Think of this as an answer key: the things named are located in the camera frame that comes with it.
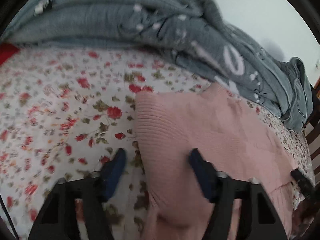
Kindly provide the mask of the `person right hand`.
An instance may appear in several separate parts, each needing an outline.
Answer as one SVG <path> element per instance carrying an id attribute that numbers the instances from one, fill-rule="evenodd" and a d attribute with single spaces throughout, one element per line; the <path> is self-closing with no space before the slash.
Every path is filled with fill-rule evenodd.
<path id="1" fill-rule="evenodd" d="M 312 223 L 315 215 L 307 215 L 310 203 L 304 199 L 298 204 L 297 209 L 292 214 L 292 230 L 290 239 L 302 236 Z"/>

